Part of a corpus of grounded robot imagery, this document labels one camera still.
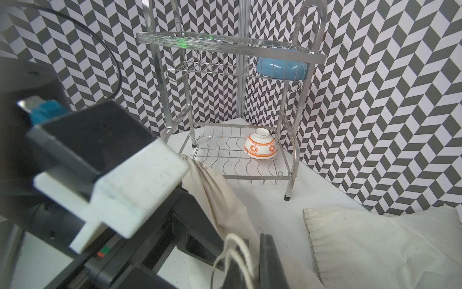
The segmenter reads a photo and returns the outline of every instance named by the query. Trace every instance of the blue bowl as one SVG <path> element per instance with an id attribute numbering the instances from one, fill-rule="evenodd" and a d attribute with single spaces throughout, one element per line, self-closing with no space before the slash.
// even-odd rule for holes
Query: blue bowl
<path id="1" fill-rule="evenodd" d="M 280 80 L 304 80 L 309 65 L 305 62 L 287 61 L 273 58 L 258 58 L 257 72 L 266 77 Z"/>

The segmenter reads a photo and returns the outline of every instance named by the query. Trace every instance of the black and white patterned wall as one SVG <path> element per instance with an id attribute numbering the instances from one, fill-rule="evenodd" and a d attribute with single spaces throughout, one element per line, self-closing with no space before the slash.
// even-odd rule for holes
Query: black and white patterned wall
<path id="1" fill-rule="evenodd" d="M 254 0 L 251 36 L 290 41 L 301 2 Z M 328 0 L 328 60 L 315 70 L 298 138 L 303 162 L 369 210 L 446 203 L 462 215 L 461 3 Z M 305 47 L 314 14 L 298 38 Z M 248 121 L 274 124 L 280 84 L 248 89 Z"/>
<path id="2" fill-rule="evenodd" d="M 122 64 L 117 101 L 155 132 L 164 129 L 140 0 L 36 0 L 87 24 Z M 158 31 L 174 31 L 168 0 L 154 1 Z M 251 37 L 290 41 L 302 0 L 252 0 Z M 238 1 L 180 0 L 186 31 L 237 36 Z M 2 18 L 0 52 L 53 64 L 74 109 L 115 88 L 101 45 L 69 22 L 27 9 Z M 298 39 L 314 39 L 315 10 Z M 460 0 L 328 0 L 322 43 L 327 64 L 315 69 L 298 138 L 303 162 L 368 209 L 400 215 L 447 203 L 462 213 L 462 9 Z M 162 50 L 165 68 L 177 56 Z M 236 115 L 237 80 L 190 75 L 195 119 Z M 167 81 L 173 113 L 182 84 Z M 276 121 L 281 84 L 250 79 L 247 120 Z M 293 120 L 298 94 L 288 99 Z M 188 129 L 184 124 L 181 129 Z"/>
<path id="3" fill-rule="evenodd" d="M 34 2 L 70 15 L 105 40 L 122 69 L 122 92 L 117 102 L 146 127 L 162 132 L 165 125 L 151 52 L 135 40 L 137 32 L 146 31 L 141 0 Z M 153 3 L 157 31 L 175 31 L 170 1 Z M 237 36 L 238 1 L 178 3 L 185 31 Z M 9 8 L 1 18 L 0 28 L 0 56 L 52 64 L 70 97 L 72 109 L 93 105 L 115 89 L 115 69 L 107 51 L 70 21 L 30 8 Z M 164 68 L 171 63 L 169 60 L 170 55 L 165 53 Z M 220 122 L 236 116 L 236 77 L 191 75 L 190 79 L 196 121 Z M 182 84 L 167 79 L 167 89 L 175 116 L 185 104 Z M 180 124 L 179 129 L 188 129 L 188 124 Z"/>

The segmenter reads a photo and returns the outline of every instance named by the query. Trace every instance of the cloth bag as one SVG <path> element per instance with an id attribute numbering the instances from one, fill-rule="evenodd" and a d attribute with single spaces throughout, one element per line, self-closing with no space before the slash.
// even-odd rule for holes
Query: cloth bag
<path id="1" fill-rule="evenodd" d="M 303 213 L 326 289 L 462 288 L 462 228 L 453 207 L 393 217 L 334 207 Z"/>
<path id="2" fill-rule="evenodd" d="M 196 198 L 197 203 L 222 239 L 235 233 L 249 240 L 249 251 L 254 270 L 258 270 L 260 237 L 245 205 L 236 196 L 226 179 L 211 167 L 182 154 L 190 170 L 182 180 L 183 188 Z M 279 256 L 291 289 L 324 289 L 315 273 L 292 258 Z"/>
<path id="3" fill-rule="evenodd" d="M 225 239 L 228 233 L 235 233 L 249 240 L 252 259 L 254 264 L 258 264 L 260 238 L 247 208 L 221 174 L 184 154 L 181 156 L 191 167 L 182 180 L 183 188 L 196 198 L 222 239 Z"/>

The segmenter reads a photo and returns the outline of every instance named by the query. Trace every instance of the orange patterned bowl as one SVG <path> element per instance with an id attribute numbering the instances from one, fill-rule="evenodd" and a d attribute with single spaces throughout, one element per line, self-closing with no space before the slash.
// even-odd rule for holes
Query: orange patterned bowl
<path id="1" fill-rule="evenodd" d="M 254 159 L 266 160 L 276 155 L 277 148 L 269 130 L 258 128 L 245 139 L 244 151 Z"/>

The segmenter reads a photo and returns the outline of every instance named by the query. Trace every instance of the upper shelf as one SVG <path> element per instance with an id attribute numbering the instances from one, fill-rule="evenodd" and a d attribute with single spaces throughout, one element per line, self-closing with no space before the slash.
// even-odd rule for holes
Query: upper shelf
<path id="1" fill-rule="evenodd" d="M 138 32 L 139 43 L 324 64 L 327 56 L 289 42 L 195 32 Z"/>

